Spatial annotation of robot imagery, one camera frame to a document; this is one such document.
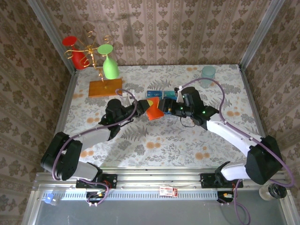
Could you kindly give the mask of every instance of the wall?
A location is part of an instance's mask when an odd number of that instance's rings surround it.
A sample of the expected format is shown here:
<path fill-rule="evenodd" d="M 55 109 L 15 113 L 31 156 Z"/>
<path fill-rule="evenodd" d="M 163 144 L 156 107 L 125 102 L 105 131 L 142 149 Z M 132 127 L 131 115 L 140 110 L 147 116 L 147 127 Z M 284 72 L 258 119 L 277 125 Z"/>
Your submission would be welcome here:
<path fill-rule="evenodd" d="M 112 35 L 119 65 L 238 64 L 269 0 L 42 0 L 61 39 Z"/>
<path fill-rule="evenodd" d="M 300 212 L 300 1 L 285 1 L 246 73 L 264 130 L 294 173 Z"/>
<path fill-rule="evenodd" d="M 20 224 L 70 74 L 26 1 L 0 1 L 0 224 Z"/>

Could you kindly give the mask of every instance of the purple cable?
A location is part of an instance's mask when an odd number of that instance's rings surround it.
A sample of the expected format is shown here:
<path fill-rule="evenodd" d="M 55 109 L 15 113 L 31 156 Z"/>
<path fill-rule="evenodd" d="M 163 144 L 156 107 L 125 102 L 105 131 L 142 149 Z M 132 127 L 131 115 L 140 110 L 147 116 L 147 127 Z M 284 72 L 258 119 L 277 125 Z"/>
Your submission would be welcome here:
<path fill-rule="evenodd" d="M 238 194 L 238 186 L 239 186 L 239 184 L 240 184 L 241 181 L 242 181 L 241 179 L 238 180 L 238 182 L 236 183 L 235 189 L 234 189 L 234 197 L 233 197 L 234 210 L 235 210 L 235 214 L 236 214 L 236 216 L 238 217 L 240 223 L 243 224 L 243 225 L 249 225 L 250 222 L 251 222 L 250 213 L 248 212 L 248 210 L 246 209 L 245 206 L 243 206 L 242 204 L 236 202 L 236 195 Z M 240 207 L 242 207 L 242 209 L 248 214 L 248 217 L 249 217 L 248 223 L 245 224 L 245 223 L 243 223 L 243 221 L 240 219 L 240 216 L 239 216 L 239 213 L 238 213 L 238 209 L 237 209 L 237 207 L 236 207 L 237 205 L 239 205 Z"/>
<path fill-rule="evenodd" d="M 194 83 L 196 81 L 199 81 L 199 80 L 210 80 L 210 81 L 213 81 L 217 86 L 219 86 L 219 88 L 221 89 L 222 91 L 222 94 L 223 94 L 223 98 L 222 98 L 222 101 L 220 103 L 220 106 L 219 106 L 219 114 L 220 114 L 220 117 L 221 117 L 221 120 L 227 125 L 229 126 L 231 129 L 237 131 L 238 133 L 244 135 L 245 137 L 247 137 L 248 139 L 252 139 L 256 144 L 259 144 L 260 146 L 262 146 L 268 153 L 270 153 L 278 162 L 281 163 L 281 165 L 287 170 L 287 172 L 289 173 L 289 176 L 291 177 L 291 183 L 290 184 L 284 184 L 284 183 L 280 183 L 280 182 L 277 182 L 275 180 L 271 180 L 273 183 L 276 183 L 278 185 L 281 185 L 283 187 L 292 187 L 294 184 L 295 184 L 295 179 L 294 179 L 294 176 L 292 174 L 292 171 L 288 168 L 288 166 L 284 163 L 284 161 L 282 161 L 275 153 L 273 153 L 269 148 L 267 148 L 264 144 L 262 144 L 259 140 L 255 139 L 255 138 L 252 138 L 250 135 L 246 134 L 245 132 L 241 131 L 240 129 L 234 127 L 233 125 L 229 124 L 224 116 L 222 115 L 222 106 L 223 106 L 223 103 L 225 101 L 225 92 L 224 92 L 224 89 L 222 88 L 222 86 L 216 82 L 215 80 L 211 79 L 211 78 L 197 78 L 197 79 L 194 79 L 188 83 L 186 83 L 185 85 L 182 86 L 182 88 L 185 88 L 187 87 L 188 85 L 190 85 L 191 83 Z M 238 189 L 238 186 L 239 186 L 239 183 L 241 182 L 241 180 L 238 180 L 237 184 L 236 184 L 236 188 L 234 190 L 234 210 L 235 210 L 235 214 L 237 216 L 237 218 L 239 219 L 240 223 L 243 224 L 243 225 L 249 225 L 250 222 L 251 222 L 251 217 L 250 217 L 250 213 L 248 212 L 247 208 L 245 206 L 243 206 L 242 204 L 236 202 L 236 194 L 237 194 L 237 189 Z M 240 219 L 240 216 L 238 214 L 238 211 L 237 211 L 237 205 L 240 206 L 248 215 L 249 217 L 249 221 L 247 224 L 243 223 L 242 220 Z"/>
<path fill-rule="evenodd" d="M 278 185 L 281 185 L 281 186 L 283 186 L 283 187 L 286 187 L 286 188 L 290 188 L 290 187 L 292 187 L 294 184 L 295 184 L 295 179 L 294 179 L 294 176 L 293 176 L 293 174 L 292 174 L 292 171 L 289 169 L 289 167 L 284 163 L 284 161 L 282 161 L 274 152 L 272 152 L 268 147 L 266 147 L 264 144 L 262 144 L 259 140 L 257 140 L 257 139 L 255 139 L 255 138 L 253 138 L 253 137 L 251 137 L 250 135 L 248 135 L 247 133 L 245 133 L 245 132 L 243 132 L 242 130 L 240 130 L 240 129 L 238 129 L 238 128 L 236 128 L 235 126 L 233 126 L 233 125 L 231 125 L 230 123 L 228 123 L 226 120 L 225 120 L 225 118 L 224 118 L 224 116 L 222 115 L 222 106 L 223 106 L 223 103 L 224 103 L 224 101 L 225 101 L 225 92 L 224 92 L 224 89 L 222 88 L 222 86 L 218 83 L 218 82 L 216 82 L 215 80 L 213 80 L 213 79 L 211 79 L 211 78 L 204 78 L 204 77 L 202 77 L 202 78 L 197 78 L 197 79 L 194 79 L 194 80 L 192 80 L 192 81 L 190 81 L 190 82 L 188 82 L 187 84 L 185 84 L 185 85 L 183 85 L 182 86 L 182 88 L 185 88 L 186 86 L 188 86 L 188 85 L 190 85 L 191 83 L 193 83 L 193 82 L 196 82 L 196 81 L 199 81 L 199 80 L 210 80 L 210 81 L 213 81 L 216 85 L 218 85 L 219 86 L 219 88 L 221 89 L 221 91 L 222 91 L 222 94 L 223 94 L 223 98 L 222 98 L 222 101 L 221 101 L 221 103 L 220 103 L 220 107 L 219 107 L 219 114 L 220 114 L 220 117 L 221 117 L 221 120 L 227 125 L 227 126 L 229 126 L 231 129 L 233 129 L 233 130 L 235 130 L 236 132 L 238 132 L 238 133 L 240 133 L 240 134 L 242 134 L 242 135 L 244 135 L 246 138 L 248 138 L 248 139 L 252 139 L 256 144 L 259 144 L 260 146 L 262 146 L 268 153 L 270 153 L 285 169 L 286 169 L 286 171 L 288 172 L 288 174 L 289 174 L 289 176 L 290 176 L 290 178 L 291 178 L 291 183 L 289 183 L 289 184 L 285 184 L 285 183 L 280 183 L 280 182 L 278 182 L 278 181 L 276 181 L 276 180 L 270 180 L 270 181 L 272 181 L 273 183 L 275 183 L 275 184 L 278 184 Z"/>
<path fill-rule="evenodd" d="M 103 126 L 103 127 L 92 128 L 92 129 L 90 129 L 90 130 L 83 131 L 83 132 L 81 132 L 80 134 L 77 134 L 77 135 L 74 135 L 74 136 L 70 137 L 70 138 L 63 144 L 63 146 L 61 147 L 61 149 L 60 149 L 59 153 L 57 154 L 57 156 L 56 156 L 56 158 L 55 158 L 55 161 L 54 161 L 54 163 L 53 163 L 52 177 L 53 177 L 54 180 L 60 180 L 60 179 L 57 178 L 56 175 L 55 175 L 55 168 L 56 168 L 56 166 L 57 166 L 57 163 L 58 163 L 58 160 L 59 160 L 59 158 L 60 158 L 61 153 L 62 153 L 63 150 L 66 148 L 66 146 L 70 143 L 71 140 L 73 140 L 74 138 L 80 137 L 81 135 L 85 135 L 85 134 L 87 134 L 87 133 L 89 133 L 89 132 L 93 132 L 93 131 L 95 131 L 95 130 L 99 130 L 99 129 L 104 129 L 104 128 L 109 128 L 109 127 L 116 126 L 116 125 L 118 125 L 118 124 L 121 124 L 121 123 L 127 121 L 128 119 L 130 119 L 130 118 L 133 116 L 133 114 L 134 114 L 135 111 L 136 111 L 136 107 L 137 107 L 137 100 L 136 100 L 136 98 L 134 97 L 134 95 L 133 95 L 130 91 L 125 90 L 125 89 L 122 89 L 122 88 L 116 90 L 116 94 L 119 95 L 119 96 L 121 96 L 121 94 L 118 93 L 119 90 L 124 91 L 124 92 L 127 92 L 127 93 L 128 93 L 129 95 L 131 95 L 132 98 L 134 99 L 135 107 L 134 107 L 132 113 L 131 113 L 126 119 L 122 120 L 121 122 L 113 123 L 113 124 L 106 125 L 106 126 Z M 83 182 L 85 182 L 85 183 L 88 183 L 88 184 L 98 184 L 98 185 L 102 185 L 102 186 L 105 187 L 105 195 L 104 195 L 104 197 L 98 202 L 98 204 L 100 204 L 101 202 L 104 201 L 104 199 L 107 198 L 108 192 L 109 192 L 109 187 L 108 187 L 106 184 L 100 183 L 100 182 L 92 182 L 92 181 L 89 181 L 89 180 L 86 180 L 86 179 L 80 179 L 80 180 L 83 181 Z"/>
<path fill-rule="evenodd" d="M 101 204 L 108 196 L 108 193 L 109 193 L 109 187 L 104 184 L 104 183 L 100 183 L 100 182 L 93 182 L 93 181 L 89 181 L 89 180 L 86 180 L 86 179 L 80 179 L 81 181 L 85 182 L 85 183 L 88 183 L 88 184 L 97 184 L 97 185 L 103 185 L 105 187 L 105 195 L 104 197 L 99 201 L 97 202 L 97 204 Z"/>
<path fill-rule="evenodd" d="M 130 91 L 125 90 L 125 89 L 122 89 L 122 88 L 116 89 L 116 94 L 119 95 L 119 96 L 122 96 L 121 94 L 118 93 L 119 90 L 124 91 L 124 92 L 127 92 L 129 95 L 132 96 L 132 98 L 133 98 L 134 101 L 135 101 L 135 107 L 134 107 L 132 113 L 130 114 L 130 116 L 128 116 L 126 119 L 122 120 L 121 122 L 113 123 L 113 124 L 106 125 L 106 126 L 103 126 L 103 127 L 92 128 L 92 129 L 90 129 L 90 130 L 83 131 L 83 132 L 81 132 L 81 133 L 79 133 L 79 134 L 77 134 L 77 135 L 74 135 L 74 136 L 70 137 L 70 138 L 63 144 L 63 146 L 61 147 L 61 149 L 60 149 L 59 153 L 57 154 L 57 156 L 56 156 L 56 158 L 55 158 L 55 161 L 54 161 L 54 163 L 53 163 L 52 177 L 53 177 L 54 180 L 60 180 L 60 179 L 57 178 L 56 175 L 55 175 L 55 168 L 56 168 L 56 166 L 57 166 L 58 159 L 60 158 L 61 153 L 62 153 L 63 150 L 66 148 L 66 146 L 70 143 L 71 140 L 73 140 L 74 138 L 80 137 L 81 135 L 85 135 L 85 134 L 87 134 L 87 133 L 93 132 L 93 131 L 95 131 L 95 130 L 99 130 L 99 129 L 104 129 L 104 128 L 109 128 L 109 127 L 116 126 L 116 125 L 118 125 L 118 124 L 121 124 L 121 123 L 127 121 L 128 119 L 130 119 L 130 118 L 133 116 L 133 114 L 134 114 L 135 111 L 136 111 L 136 107 L 137 107 L 137 100 L 136 100 L 136 98 L 134 97 L 134 95 L 133 95 Z"/>

